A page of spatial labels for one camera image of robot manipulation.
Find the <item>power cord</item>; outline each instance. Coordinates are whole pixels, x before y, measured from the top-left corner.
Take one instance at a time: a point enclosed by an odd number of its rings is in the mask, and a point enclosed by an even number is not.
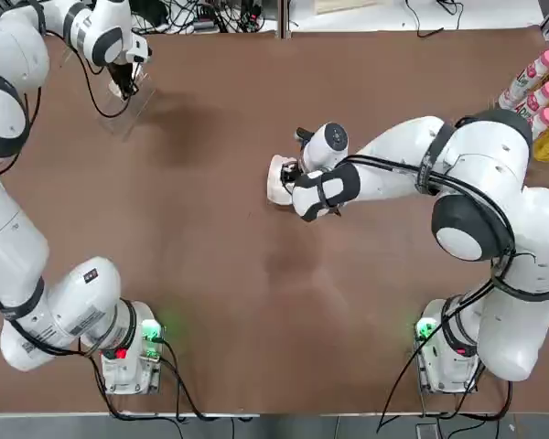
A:
[[[458,305],[457,308],[452,313],[450,313],[449,315],[446,315],[442,319],[441,323],[436,326],[436,328],[433,330],[433,332],[425,340],[423,340],[419,344],[417,349],[414,350],[413,354],[411,354],[409,359],[404,364],[404,367],[401,370],[401,373],[399,373],[398,378],[394,382],[393,387],[391,388],[391,391],[389,392],[389,396],[386,400],[386,403],[384,404],[384,408],[382,409],[381,420],[379,421],[378,426],[376,427],[376,433],[378,433],[386,424],[391,423],[392,421],[395,421],[396,419],[398,419],[398,417],[400,417],[399,415],[396,415],[396,416],[392,417],[391,419],[389,419],[388,421],[384,420],[384,418],[386,417],[386,413],[388,412],[388,408],[391,404],[391,400],[393,399],[394,392],[396,391],[397,386],[399,385],[399,383],[403,379],[403,376],[404,376],[405,372],[409,369],[409,366],[411,366],[411,363],[413,363],[413,360],[415,359],[415,357],[421,352],[421,349],[423,349],[423,347],[431,340],[431,338],[433,338],[433,336],[435,334],[437,334],[437,332],[442,328],[442,326],[445,323],[449,322],[449,320],[451,320],[456,315],[458,315],[463,309],[465,309],[468,306],[478,302],[479,299],[486,296],[486,294],[488,294],[493,288],[494,288],[494,286],[492,285],[491,281],[488,281],[484,285],[482,285],[482,287],[480,287],[480,289],[476,293],[474,293],[471,297],[469,297],[468,299],[466,299],[463,302],[463,305],[462,304]]]
[[[437,1],[437,4],[440,5],[441,7],[443,7],[443,9],[448,13],[450,14],[451,16],[454,16],[455,14],[458,13],[458,6],[460,7],[460,11],[459,11],[459,16],[457,16],[457,26],[456,26],[456,30],[459,30],[459,20],[461,20],[461,16],[462,14],[464,13],[464,4],[461,3],[461,2],[457,2],[456,0],[436,0]],[[439,29],[436,29],[436,30],[430,30],[424,34],[421,33],[421,20],[419,20],[419,16],[417,15],[417,13],[415,12],[415,10],[411,7],[411,5],[409,5],[409,0],[404,0],[404,4],[406,5],[406,7],[413,13],[414,15],[414,19],[415,19],[415,23],[416,23],[416,28],[417,28],[417,36],[419,38],[427,38],[427,37],[431,37],[435,34],[438,34],[439,32],[443,32],[445,30],[444,27],[441,27]],[[451,9],[449,9],[450,6],[454,6],[455,9],[452,11]]]
[[[139,24],[139,28],[133,27],[133,32],[137,35],[152,35],[152,34],[180,34],[184,30],[187,30],[188,27],[192,26],[197,18],[197,6],[199,5],[199,0],[188,0],[185,5],[182,5],[178,0],[169,0],[168,2],[168,12],[167,12],[167,27],[164,30],[157,30],[155,27],[142,27],[140,26],[140,16],[134,15],[137,17],[136,21]],[[174,7],[178,12],[173,16]],[[187,11],[188,15],[185,17],[183,24],[178,25],[177,21],[181,14]]]
[[[108,412],[110,415],[119,420],[119,421],[165,421],[172,423],[175,425],[178,429],[179,436],[181,439],[183,439],[183,432],[181,432],[181,427],[179,425],[179,422],[177,419],[169,418],[166,416],[157,416],[157,415],[150,415],[150,416],[140,416],[140,415],[132,415],[132,414],[124,414],[120,413],[116,410],[116,408],[113,406],[112,402],[108,399],[108,395],[106,394],[105,384],[103,382],[102,374],[100,373],[100,369],[98,368],[98,365],[96,364],[95,360],[92,356],[86,357],[91,363],[91,366],[93,367],[93,376],[95,378],[96,385],[98,387],[98,392],[100,393],[100,396],[103,399],[103,402],[106,404],[106,407],[108,408]]]

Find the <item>wire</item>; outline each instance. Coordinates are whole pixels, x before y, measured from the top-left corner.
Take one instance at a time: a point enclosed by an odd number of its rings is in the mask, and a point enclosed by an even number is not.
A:
[[[177,356],[175,355],[175,351],[173,350],[171,345],[168,343],[168,341],[160,338],[158,340],[158,342],[162,343],[164,346],[167,347],[167,349],[171,353],[171,357],[174,359],[175,365],[177,365]],[[191,406],[191,410],[195,413],[195,415],[198,417],[198,419],[200,419],[201,421],[204,421],[204,422],[213,422],[213,421],[216,421],[216,420],[220,419],[220,418],[213,417],[213,416],[206,416],[205,414],[200,412],[197,405],[195,405],[195,402],[193,402],[193,399],[191,398],[191,394],[189,393],[189,390],[188,390],[187,386],[185,385],[185,382],[183,382],[183,380],[181,379],[181,376],[179,375],[177,366],[174,366],[173,364],[171,364],[170,361],[168,361],[167,359],[165,359],[163,357],[161,357],[160,361],[161,361],[161,363],[163,363],[167,367],[169,367],[171,372],[173,372],[173,375],[175,376],[175,379],[178,381],[178,384],[183,388],[183,391],[185,392],[185,396],[187,397],[189,405]]]
[[[336,419],[336,428],[333,431],[333,439],[338,439],[338,433],[339,433],[339,416]]]
[[[168,12],[167,12],[167,27],[163,30],[158,30],[159,29],[158,27],[144,27],[143,25],[141,25],[141,22],[140,22],[140,18],[142,17],[134,14],[133,16],[136,17],[136,22],[139,28],[133,27],[133,32],[135,32],[137,35],[180,34],[184,30],[187,30],[187,28],[191,26],[195,21],[195,18],[193,20],[189,20],[189,19],[191,15],[193,14],[197,15],[197,6],[199,4],[199,1],[200,0],[188,0],[185,3],[185,5],[182,5],[178,2],[178,0],[169,0]],[[174,9],[176,8],[178,8],[178,12],[175,16],[173,16]],[[183,11],[188,11],[189,14],[185,18],[184,22],[181,25],[178,25],[177,21],[181,16],[181,14],[183,13]]]
[[[167,346],[167,348],[169,350],[169,353],[171,354],[171,358],[173,359],[173,365],[175,366],[175,371],[178,374],[177,355],[175,355],[175,351],[173,350],[172,347]],[[179,380],[176,380],[176,384],[177,384],[177,398],[175,403],[175,418],[177,419],[178,422],[181,422],[181,419],[179,417],[179,402],[181,400],[181,383],[179,382]]]
[[[65,38],[63,38],[58,33],[53,32],[51,30],[48,30],[47,34],[59,38],[61,41],[63,41],[65,43],[66,46],[68,46],[67,43],[65,42]],[[100,106],[98,105],[98,103],[95,101],[95,98],[93,97],[93,91],[92,91],[92,86],[91,86],[92,84],[90,83],[90,76],[88,75],[88,71],[85,68],[85,64],[83,62],[83,59],[81,59],[80,53],[73,46],[68,46],[68,47],[75,54],[75,56],[77,57],[78,61],[81,64],[81,69],[83,70],[83,76],[85,76],[85,81],[88,85],[88,91],[90,92],[91,103],[93,104],[93,107],[96,109],[96,111],[100,114],[100,116],[105,117],[106,119],[113,119],[113,118],[116,118],[116,117],[120,116],[122,113],[124,113],[126,111],[126,109],[128,108],[128,105],[130,104],[130,100],[132,99],[133,95],[131,94],[131,95],[128,96],[128,98],[124,102],[124,106],[120,110],[118,110],[117,112],[112,113],[112,114],[108,114],[106,112],[103,112],[100,109]],[[138,67],[136,68],[135,76],[137,74],[138,74]]]
[[[195,402],[193,402],[193,400],[191,399],[191,394],[189,393],[188,391],[188,388],[187,386],[185,385],[185,382],[183,382],[183,380],[181,379],[181,376],[179,375],[177,369],[171,364],[170,361],[168,361],[167,359],[161,357],[161,363],[163,363],[164,365],[166,365],[170,370],[171,372],[173,372],[173,375],[175,376],[175,379],[178,380],[178,383],[179,385],[183,388],[183,391],[185,392],[185,396],[187,397],[187,400],[189,402],[189,405],[191,406],[191,410],[193,411],[193,413],[197,416],[197,418],[203,422],[213,422],[213,421],[216,421],[220,418],[215,418],[215,417],[212,417],[212,416],[206,416],[205,414],[203,414],[202,412],[199,411],[197,405],[195,405]]]
[[[98,76],[100,73],[103,72],[103,67],[101,67],[99,70],[94,70],[90,62],[88,62],[88,69],[90,69],[91,74],[95,76]]]
[[[181,439],[183,439],[183,433],[181,432],[181,427],[179,426],[179,423],[177,420],[173,418],[169,418],[166,416],[157,416],[157,415],[151,415],[151,416],[137,416],[132,414],[124,414],[120,413],[116,410],[116,408],[113,406],[112,402],[108,399],[108,396],[106,395],[106,389],[105,384],[103,383],[102,374],[100,373],[100,370],[98,369],[98,365],[95,363],[95,360],[92,356],[86,357],[91,363],[91,366],[93,367],[93,376],[95,378],[96,385],[98,387],[98,391],[100,393],[100,396],[103,399],[103,402],[106,404],[106,407],[108,408],[108,412],[110,412],[110,415],[114,417],[115,419],[118,419],[120,421],[166,421],[170,422],[173,425],[175,425],[179,431],[179,436]]]
[[[506,414],[509,412],[509,409],[511,408],[512,403],[512,381],[507,382],[507,391],[506,391],[506,401],[504,402],[504,405],[502,406],[501,410],[492,415],[488,414],[471,414],[471,413],[464,413],[462,416],[465,416],[466,418],[473,419],[476,421],[499,421],[502,419]]]
[[[436,419],[436,423],[437,423],[437,432],[439,433],[439,439],[444,439],[443,432],[441,431],[441,421],[439,420],[439,418]]]
[[[386,171],[389,171],[389,172],[394,172],[394,171],[399,171],[399,170],[406,170],[406,171],[410,171],[410,172],[413,172],[413,173],[418,173],[420,171],[419,166],[402,164],[402,163],[394,162],[394,161],[391,161],[391,160],[385,160],[385,159],[382,159],[382,158],[372,157],[372,156],[369,156],[369,155],[348,155],[344,159],[342,159],[336,165],[336,167],[340,166],[340,165],[342,165],[343,163],[346,163],[346,162],[377,167],[379,169],[383,169],[383,170],[386,170]],[[504,227],[510,235],[510,239],[511,239],[511,244],[510,245],[512,247],[512,253],[511,254],[514,254],[514,250],[513,250],[513,248],[514,248],[514,231],[512,230],[511,222],[509,221],[508,217],[506,216],[506,214],[504,213],[502,208],[500,206],[498,206],[498,204],[496,204],[492,200],[492,198],[490,198],[488,195],[486,195],[484,192],[482,192],[478,188],[469,185],[465,181],[462,181],[458,178],[454,178],[454,177],[451,177],[451,176],[448,176],[448,175],[439,174],[435,171],[431,171],[429,181],[433,182],[433,183],[437,183],[439,185],[444,185],[444,186],[451,187],[451,188],[455,189],[456,191],[459,191],[463,195],[466,195],[466,196],[470,197],[470,199],[473,199],[475,201],[474,204],[477,207],[479,207],[480,209],[483,209],[483,206],[481,206],[479,204],[479,202],[476,199],[474,199],[474,197],[472,197],[471,194],[469,194],[469,192],[474,192],[474,194],[476,194],[479,198],[483,199],[486,203],[488,203],[490,205],[490,207],[493,210],[495,210],[496,213],[501,217],[501,220],[504,223]],[[490,227],[490,228],[491,228],[492,234],[494,236],[496,236],[497,234],[495,233],[495,230],[492,227]]]
[[[459,20],[461,20],[461,15],[464,13],[464,4],[461,3],[461,2],[457,2],[455,0],[436,0],[437,1],[437,4],[440,5],[441,7],[443,7],[443,9],[448,13],[450,14],[451,16],[454,16],[455,14],[458,13],[458,6],[460,6],[460,12],[459,12],[459,16],[457,16],[457,26],[456,26],[456,30],[459,30]],[[415,19],[415,24],[416,24],[416,32],[417,32],[417,36],[419,38],[427,38],[427,37],[431,37],[435,34],[438,34],[442,31],[445,30],[444,27],[440,27],[439,29],[436,29],[436,30],[430,30],[428,31],[427,33],[425,34],[422,34],[421,33],[421,20],[419,20],[419,16],[417,15],[417,13],[415,12],[415,10],[411,7],[411,5],[409,5],[409,0],[404,0],[404,4],[406,5],[406,7],[413,13],[414,15],[414,19]],[[449,5],[452,5],[454,6],[456,9],[454,11],[452,11],[451,9],[449,9]]]
[[[8,172],[10,169],[12,169],[12,166],[14,166],[16,164],[16,161],[18,160],[19,157],[20,157],[20,153],[17,153],[15,155],[15,158],[12,159],[12,161],[8,164],[8,166],[5,167],[4,169],[0,170],[0,176],[3,176],[6,172]]]
[[[439,332],[439,330],[443,327],[443,325],[445,323],[447,323],[449,320],[451,320],[453,317],[455,317],[457,314],[459,314],[463,309],[465,309],[468,306],[478,302],[478,300],[481,299],[482,297],[484,297],[486,294],[488,294],[492,290],[492,288],[493,288],[492,281],[488,280],[484,285],[482,285],[480,287],[480,289],[478,291],[476,291],[476,293],[474,293],[471,296],[471,298],[469,298],[467,301],[465,301],[463,303],[463,305],[458,305],[452,313],[445,316],[442,319],[441,323],[439,325],[437,325],[436,328],[433,330],[433,332],[429,335],[429,337],[427,337],[425,340],[423,340],[419,344],[417,349],[414,350],[413,354],[411,354],[411,356],[409,357],[409,359],[405,363],[403,369],[401,370],[401,373],[399,373],[398,378],[396,379],[396,381],[393,384],[393,387],[391,388],[389,396],[386,399],[386,403],[384,404],[384,408],[382,409],[381,420],[378,422],[378,427],[376,427],[376,433],[378,433],[381,430],[381,428],[384,427],[384,425],[386,425],[387,423],[390,423],[390,422],[394,421],[395,419],[397,419],[396,417],[393,417],[389,421],[387,421],[386,423],[383,422],[384,418],[386,417],[386,413],[388,412],[388,408],[390,406],[391,400],[393,399],[394,392],[396,391],[396,388],[397,388],[399,382],[401,382],[401,379],[403,378],[405,372],[409,369],[409,366],[413,362],[414,358],[419,354],[419,352],[421,352],[421,349],[431,340],[431,338],[433,338],[433,336],[435,334],[437,334]]]
[[[451,437],[454,436],[455,434],[462,433],[462,432],[468,432],[469,430],[474,430],[476,428],[480,428],[485,423],[486,423],[486,421],[482,421],[481,423],[477,423],[476,425],[472,425],[471,427],[458,428],[457,430],[454,430],[453,432],[448,434],[447,439],[451,439]]]

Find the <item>desk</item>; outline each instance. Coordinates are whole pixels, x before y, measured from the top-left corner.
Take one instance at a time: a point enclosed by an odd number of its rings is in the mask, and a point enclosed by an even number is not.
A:
[[[409,118],[477,112],[544,48],[540,33],[149,42],[157,92],[126,141],[96,121],[79,65],[54,66],[4,178],[48,239],[48,282],[93,255],[111,258],[123,295],[168,325],[204,411],[378,412],[426,303],[464,292],[488,268],[439,249],[428,198],[352,205],[312,224],[269,205],[271,156],[296,153],[299,125],[343,123],[356,150]],[[0,412],[102,412],[91,374],[81,359],[21,373],[0,354]],[[502,387],[490,377],[480,387],[465,407],[498,410]],[[167,378],[160,396],[118,403],[170,412],[173,399]],[[512,409],[549,412],[549,337]],[[420,410],[413,373],[391,410]]]

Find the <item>black cable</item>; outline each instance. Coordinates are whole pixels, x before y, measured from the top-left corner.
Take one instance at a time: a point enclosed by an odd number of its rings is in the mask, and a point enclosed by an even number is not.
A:
[[[38,116],[38,109],[40,108],[41,93],[42,93],[42,89],[39,87],[37,90],[37,99],[35,100],[35,111],[33,111],[33,115],[30,118],[30,121],[28,123],[31,129],[35,124],[35,120],[37,119],[37,116]],[[28,96],[26,93],[25,93],[25,107],[26,107],[25,111],[27,112],[27,117],[28,117]],[[20,152],[15,155],[15,158],[12,159],[12,161],[8,164],[7,167],[0,170],[0,176],[4,175],[6,172],[12,169],[12,167],[16,164],[16,161],[18,160],[19,157],[20,157]]]
[[[90,62],[88,62],[88,69],[90,69],[91,74],[94,76],[98,76],[100,73],[103,72],[103,67],[101,67],[99,70],[94,70]]]
[[[168,361],[167,359],[165,359],[163,357],[161,357],[160,361],[165,366],[167,366],[169,368],[169,370],[171,370],[171,372],[175,376],[175,379],[178,380],[180,386],[183,388],[183,391],[185,392],[185,396],[187,397],[189,405],[191,406],[191,410],[193,411],[193,413],[197,416],[197,418],[200,421],[210,423],[210,422],[217,421],[218,419],[220,419],[220,418],[216,418],[216,417],[213,417],[213,416],[206,416],[205,414],[200,412],[197,405],[195,405],[195,402],[193,402],[193,400],[191,399],[191,394],[189,393],[188,388],[185,385],[185,382],[181,379],[181,376],[179,375],[177,369],[171,364],[170,361]]]
[[[447,439],[451,439],[451,437],[455,434],[467,432],[469,430],[474,430],[476,428],[480,428],[482,425],[484,425],[486,421],[482,421],[481,423],[477,423],[476,425],[472,425],[471,427],[465,427],[465,428],[458,428],[457,430],[454,430],[450,434],[447,435]]]
[[[396,163],[396,162],[393,162],[393,161],[390,161],[390,160],[383,160],[383,159],[380,159],[380,158],[370,157],[370,156],[366,156],[366,155],[348,155],[341,162],[339,162],[338,166],[340,166],[341,164],[346,163],[346,162],[360,164],[360,165],[366,165],[366,166],[373,166],[373,167],[377,167],[377,168],[380,168],[380,169],[383,169],[383,170],[386,170],[386,171],[389,171],[389,172],[393,172],[395,170],[408,170],[408,171],[412,171],[412,172],[415,172],[415,173],[419,172],[419,166],[399,164],[399,163]],[[504,222],[504,226],[505,226],[506,230],[508,231],[508,233],[510,235],[510,238],[511,238],[510,247],[507,248],[507,249],[502,249],[500,237],[496,234],[496,232],[494,230],[494,226],[493,226],[493,224],[491,224],[491,221],[489,220],[489,218],[485,217],[484,219],[489,223],[491,231],[494,234],[494,236],[497,240],[497,243],[499,244],[499,251],[501,252],[501,258],[504,256],[504,254],[510,255],[509,260],[506,262],[506,265],[501,270],[500,279],[503,281],[503,278],[504,278],[505,274],[510,269],[513,258],[516,257],[516,251],[514,249],[514,232],[512,230],[512,225],[511,225],[508,217],[504,213],[504,211],[500,208],[500,206],[498,206],[490,197],[488,197],[486,194],[484,194],[481,190],[467,184],[466,182],[464,182],[462,180],[459,180],[457,178],[450,177],[450,176],[447,176],[447,175],[438,174],[438,173],[432,171],[430,173],[429,181],[455,189],[456,191],[458,191],[458,192],[462,193],[463,195],[469,197],[469,199],[472,199],[474,201],[474,204],[479,208],[480,211],[484,210],[485,207],[482,206],[476,200],[476,198],[473,197],[469,193],[469,192],[473,192],[475,195],[478,195],[478,197],[482,198],[485,202],[487,202],[490,205],[490,207],[492,209],[494,209],[497,212],[497,214],[501,217],[501,220],[502,220],[502,222]],[[389,397],[387,399],[386,405],[385,405],[384,410],[382,412],[381,420],[380,420],[378,428],[377,428],[377,433],[388,422],[391,422],[394,419],[396,419],[396,417],[393,417],[392,419],[390,419],[386,423],[383,422],[384,416],[386,415],[386,411],[388,410],[388,406],[390,404],[390,400],[393,397],[396,386],[398,385],[398,382],[403,377],[406,369],[408,369],[408,367],[412,363],[414,357],[420,352],[421,348],[426,344],[428,339],[430,339],[439,329],[441,329],[441,327],[452,316],[455,316],[456,314],[461,312],[461,310],[464,309],[465,307],[469,306],[470,303],[474,303],[474,298],[477,296],[477,294],[479,294],[479,292],[486,292],[487,293],[489,290],[491,290],[493,288],[493,285],[492,285],[491,281],[489,281],[487,283],[487,285],[489,286],[489,288],[485,289],[485,286],[482,286],[475,294],[473,294],[471,296],[471,298],[469,297],[465,300],[462,300],[460,302],[460,304],[458,305],[458,307],[456,308],[456,310],[454,311],[454,313],[447,316],[446,319],[444,319],[442,321],[442,323],[435,328],[435,330],[431,333],[431,335],[417,348],[417,350],[411,356],[411,358],[409,358],[409,360],[407,361],[404,369],[401,371],[401,374],[397,378],[397,381],[394,383],[393,388],[391,389],[391,392],[390,392]],[[451,417],[455,416],[457,414],[457,412],[459,412],[459,410],[461,409],[461,404],[463,403],[466,396],[468,395],[468,392],[469,392],[469,389],[466,389],[466,391],[464,392],[464,397],[462,398],[462,401],[458,405],[458,407],[456,409],[456,412],[454,412],[453,415],[451,415],[450,417],[443,417],[443,413],[442,413],[441,415],[439,415],[439,418],[440,419],[451,419]],[[469,417],[471,417],[471,419],[478,419],[478,420],[483,420],[483,419],[488,420],[488,421],[498,420],[498,419],[501,418],[501,416],[503,416],[508,411],[508,409],[510,407],[510,404],[511,404],[511,383],[509,383],[509,395],[507,396],[507,401],[505,402],[505,405],[502,408],[500,413],[498,413],[497,415],[494,415],[494,416],[470,415]]]
[[[439,418],[436,419],[436,423],[437,423],[437,434],[439,436],[439,439],[444,439],[443,432],[441,431],[441,421],[439,420]]]
[[[242,32],[242,24],[240,23],[240,20],[238,18],[236,18],[235,16],[233,16],[233,9],[231,8],[230,5],[228,4],[224,4],[224,12],[226,13],[226,16],[228,17],[228,19],[230,20],[228,22],[228,26],[230,27],[230,29],[232,29],[235,33],[239,34]],[[232,25],[231,25],[231,22],[234,22],[236,24],[236,28],[234,28]]]
[[[95,378],[96,385],[98,387],[98,391],[100,393],[100,396],[103,399],[103,402],[106,404],[106,407],[108,408],[108,412],[110,412],[110,415],[114,417],[115,419],[118,419],[120,421],[166,421],[170,422],[173,425],[175,425],[179,431],[179,436],[181,439],[183,439],[183,433],[181,432],[181,427],[177,420],[173,418],[169,418],[166,416],[157,416],[157,415],[151,415],[151,416],[141,416],[141,415],[132,415],[132,414],[124,414],[120,413],[116,410],[116,408],[113,406],[112,402],[108,399],[108,396],[106,395],[106,389],[105,384],[103,383],[102,374],[100,373],[100,370],[98,369],[98,365],[95,363],[95,360],[93,357],[89,356],[86,357],[89,359],[91,366],[93,367],[93,375]]]
[[[403,369],[401,370],[401,373],[399,374],[398,378],[396,379],[396,381],[393,384],[393,387],[391,388],[391,391],[390,391],[389,396],[386,400],[386,403],[384,404],[384,408],[382,409],[381,420],[379,421],[378,427],[376,428],[376,433],[378,433],[381,430],[381,428],[384,427],[384,425],[386,425],[387,423],[392,422],[394,419],[396,419],[396,418],[393,417],[389,421],[387,421],[386,423],[383,422],[384,417],[386,416],[386,413],[388,412],[389,405],[391,403],[391,400],[393,399],[394,392],[396,391],[396,388],[397,388],[399,382],[401,382],[401,379],[403,378],[405,372],[409,369],[409,366],[411,365],[411,363],[413,363],[413,360],[415,359],[415,357],[419,354],[419,352],[421,352],[421,349],[429,342],[429,340],[431,340],[431,338],[433,338],[433,336],[435,334],[437,334],[437,332],[439,332],[439,330],[441,329],[441,327],[445,323],[447,323],[449,320],[451,320],[453,317],[455,317],[457,314],[459,314],[463,309],[465,309],[468,306],[478,302],[478,300],[481,299],[482,297],[484,297],[486,294],[488,294],[492,290],[492,288],[493,288],[492,281],[488,280],[463,305],[458,305],[457,308],[451,314],[445,316],[442,319],[441,323],[439,325],[437,325],[436,328],[431,332],[431,334],[419,344],[417,349],[414,350],[413,354],[411,354],[411,356],[409,357],[409,359],[405,363]]]
[[[372,157],[369,155],[348,155],[347,157],[342,159],[336,165],[336,167],[346,162],[378,167],[380,169],[383,169],[389,172],[394,172],[395,170],[406,170],[413,173],[418,173],[420,170],[419,166],[402,164],[402,163],[394,162],[392,160],[385,160],[382,158]],[[488,195],[486,195],[484,192],[482,192],[478,188],[473,187],[470,184],[466,183],[465,181],[462,181],[458,178],[451,177],[445,174],[439,174],[435,171],[431,171],[429,181],[454,188],[455,190],[459,191],[463,195],[469,196],[470,199],[474,199],[474,197],[472,197],[468,192],[474,192],[476,195],[478,195],[479,198],[482,198],[501,217],[501,220],[504,223],[504,227],[510,235],[511,246],[512,247],[514,246],[514,231],[512,229],[511,222],[509,221],[508,217],[506,216],[502,208],[498,206],[498,204],[496,204]],[[492,229],[492,234],[494,236],[497,236],[494,229]]]
[[[172,347],[167,346],[169,353],[171,354],[171,358],[173,359],[173,365],[175,366],[175,371],[178,374],[178,363],[177,363],[177,355],[175,354],[175,351]],[[179,380],[175,380],[177,384],[177,398],[175,402],[175,418],[178,422],[182,422],[180,415],[179,415],[179,403],[181,401],[181,383]]]
[[[509,412],[509,409],[511,408],[512,403],[512,381],[508,381],[507,383],[507,391],[506,391],[506,401],[504,402],[504,405],[502,406],[501,410],[496,414],[472,414],[472,413],[464,413],[462,416],[473,419],[475,421],[499,421],[502,419],[506,414]]]
[[[0,2],[0,10],[1,10],[1,11],[6,11],[4,5],[3,5],[1,2]]]
[[[68,46],[66,41],[65,41],[65,38],[63,38],[58,33],[53,32],[51,30],[48,30],[47,34],[59,38],[61,41],[63,41],[65,43],[66,46]],[[132,99],[132,94],[130,96],[128,96],[128,98],[124,102],[124,106],[120,110],[118,110],[117,112],[115,112],[113,114],[108,114],[106,112],[103,112],[100,109],[100,107],[98,106],[98,103],[95,101],[95,98],[93,97],[93,91],[92,91],[92,86],[91,86],[92,84],[90,83],[90,76],[88,75],[88,71],[85,68],[85,63],[83,62],[83,59],[81,59],[80,53],[74,47],[72,47],[72,46],[68,46],[68,47],[75,54],[76,58],[78,59],[78,61],[81,64],[81,69],[83,70],[83,76],[85,76],[85,81],[88,85],[88,91],[90,92],[91,103],[93,104],[93,107],[96,109],[96,111],[100,114],[100,116],[105,117],[106,119],[113,119],[115,117],[120,116],[122,113],[124,113],[126,111],[126,109],[128,108],[128,105],[130,104],[130,100]]]
[[[464,401],[468,397],[470,391],[478,383],[479,375],[481,374],[481,372],[483,370],[484,369],[482,367],[482,363],[481,363],[481,361],[479,361],[478,366],[476,367],[476,370],[474,371],[474,373],[472,375],[472,378],[469,380],[468,386],[465,386],[466,389],[464,390],[464,394],[462,395],[461,399],[459,400],[459,403],[456,405],[456,408],[452,413],[450,413],[450,414],[447,414],[447,413],[428,414],[427,417],[437,418],[437,424],[438,424],[439,420],[446,421],[446,420],[455,418],[458,415],[459,411],[461,410],[462,405],[464,405]]]
[[[166,29],[159,31],[159,30],[156,30],[156,27],[143,27],[143,26],[141,26],[140,19],[139,19],[139,18],[142,18],[142,17],[140,17],[138,15],[135,15],[137,17],[136,21],[137,21],[138,25],[140,26],[140,28],[133,28],[133,31],[137,35],[180,34],[184,30],[187,30],[187,28],[189,26],[191,26],[193,24],[193,22],[195,21],[195,18],[193,20],[190,20],[190,21],[188,21],[188,20],[189,20],[189,18],[191,17],[192,14],[197,14],[196,8],[197,8],[198,4],[199,4],[199,0],[188,0],[185,3],[185,5],[180,4],[178,2],[178,0],[170,0],[169,4],[168,4],[167,28]],[[175,15],[175,17],[173,17],[173,6],[176,6],[179,9],[179,11]],[[189,14],[185,18],[183,24],[178,25],[177,24],[178,18],[181,16],[183,11],[188,11]]]
[[[464,4],[461,3],[461,2],[456,2],[455,0],[436,0],[437,3],[444,8],[444,10],[450,14],[451,16],[455,15],[458,11],[458,6],[461,7],[461,10],[459,12],[459,16],[457,17],[457,26],[456,26],[456,30],[459,30],[459,20],[461,20],[461,15],[464,13]],[[427,38],[427,37],[431,37],[435,34],[438,34],[439,32],[442,32],[445,30],[444,27],[440,27],[439,29],[436,29],[436,30],[430,30],[428,32],[426,32],[425,34],[422,34],[421,33],[421,20],[419,20],[419,16],[417,15],[417,13],[415,12],[415,10],[411,7],[411,5],[409,5],[409,0],[404,0],[404,4],[406,5],[406,7],[413,13],[414,15],[414,19],[415,19],[415,24],[416,24],[416,32],[417,32],[417,36],[419,38]],[[451,11],[451,9],[449,9],[447,7],[447,5],[452,5],[454,6],[456,9],[455,11]]]

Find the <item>white shelf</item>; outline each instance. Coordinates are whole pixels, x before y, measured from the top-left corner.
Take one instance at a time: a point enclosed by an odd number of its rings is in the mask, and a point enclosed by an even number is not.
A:
[[[413,13],[404,0],[372,5],[319,16],[313,15],[313,0],[292,0],[293,32],[361,32],[373,30],[416,30]],[[460,29],[500,29],[539,25],[543,13],[538,0],[462,0]],[[450,16],[435,0],[409,0],[421,21],[421,30],[455,29],[458,17]]]

